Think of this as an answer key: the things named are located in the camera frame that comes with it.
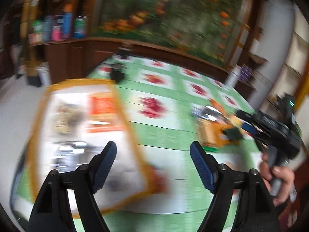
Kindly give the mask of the right hand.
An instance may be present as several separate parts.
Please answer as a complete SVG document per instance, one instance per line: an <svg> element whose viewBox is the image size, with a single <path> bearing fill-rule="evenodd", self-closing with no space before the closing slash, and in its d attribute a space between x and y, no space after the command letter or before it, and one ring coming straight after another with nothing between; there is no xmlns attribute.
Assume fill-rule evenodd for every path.
<svg viewBox="0 0 309 232"><path fill-rule="evenodd" d="M294 185L294 172L287 166L273 166L272 169L268 166L268 154L262 154L262 162L259 165L260 175L266 185L266 188L271 191L270 181L273 177L281 180L281 187L278 194L273 197L274 206L277 207L283 204L290 196L290 192Z"/></svg>

